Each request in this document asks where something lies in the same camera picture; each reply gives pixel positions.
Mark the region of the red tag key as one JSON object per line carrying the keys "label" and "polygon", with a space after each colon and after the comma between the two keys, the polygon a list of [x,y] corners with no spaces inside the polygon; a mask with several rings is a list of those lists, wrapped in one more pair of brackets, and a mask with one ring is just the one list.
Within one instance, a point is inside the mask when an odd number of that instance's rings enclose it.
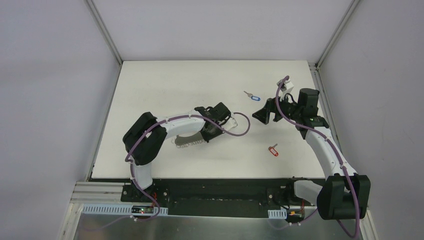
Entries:
{"label": "red tag key", "polygon": [[276,147],[278,146],[278,144],[276,143],[276,144],[274,144],[274,145],[272,145],[272,146],[270,146],[270,147],[268,147],[268,151],[273,155],[273,156],[275,156],[275,157],[278,157],[279,156],[279,153],[278,153],[278,151],[276,150]]}

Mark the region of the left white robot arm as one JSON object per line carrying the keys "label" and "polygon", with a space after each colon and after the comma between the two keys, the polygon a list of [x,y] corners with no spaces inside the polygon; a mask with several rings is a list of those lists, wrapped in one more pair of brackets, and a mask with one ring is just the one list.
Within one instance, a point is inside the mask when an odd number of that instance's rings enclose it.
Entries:
{"label": "left white robot arm", "polygon": [[165,118],[155,117],[151,112],[143,113],[123,136],[128,161],[134,178],[133,195],[140,202],[152,198],[152,161],[157,157],[165,140],[172,138],[176,147],[188,147],[222,135],[222,129],[230,130],[237,126],[231,111],[222,103],[216,106],[198,106],[189,113],[191,117],[166,122]]}

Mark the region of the grey red keyring holder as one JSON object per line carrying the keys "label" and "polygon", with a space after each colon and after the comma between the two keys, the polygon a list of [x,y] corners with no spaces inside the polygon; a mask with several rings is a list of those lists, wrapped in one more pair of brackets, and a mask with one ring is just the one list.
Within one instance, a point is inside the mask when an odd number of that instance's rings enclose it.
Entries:
{"label": "grey red keyring holder", "polygon": [[174,139],[171,140],[171,143],[174,144],[178,149],[181,149],[202,144],[204,141],[205,140],[203,139],[201,133],[196,132],[189,136],[177,135]]}

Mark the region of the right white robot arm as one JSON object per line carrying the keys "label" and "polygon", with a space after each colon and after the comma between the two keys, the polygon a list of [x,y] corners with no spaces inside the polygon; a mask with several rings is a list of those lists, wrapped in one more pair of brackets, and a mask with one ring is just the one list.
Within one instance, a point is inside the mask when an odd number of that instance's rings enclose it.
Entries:
{"label": "right white robot arm", "polygon": [[302,88],[296,102],[289,101],[289,93],[283,100],[269,98],[252,117],[267,125],[270,115],[274,113],[274,122],[284,117],[295,122],[296,129],[312,148],[323,170],[326,178],[323,185],[312,180],[297,179],[285,189],[283,196],[288,204],[296,205],[304,199],[317,206],[324,220],[363,219],[371,181],[350,166],[334,143],[329,124],[318,115],[319,94],[318,90]]}

